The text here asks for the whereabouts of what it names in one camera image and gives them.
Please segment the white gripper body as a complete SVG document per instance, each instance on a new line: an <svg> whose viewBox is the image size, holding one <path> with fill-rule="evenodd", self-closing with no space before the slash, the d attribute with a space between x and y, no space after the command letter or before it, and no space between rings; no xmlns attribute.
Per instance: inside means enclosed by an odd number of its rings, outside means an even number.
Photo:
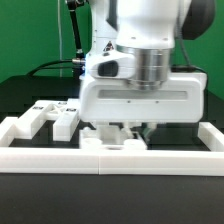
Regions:
<svg viewBox="0 0 224 224"><path fill-rule="evenodd" d="M205 73L170 73L158 90L137 90L125 79L95 78L86 62L79 116L84 122L194 123L203 115Z"/></svg>

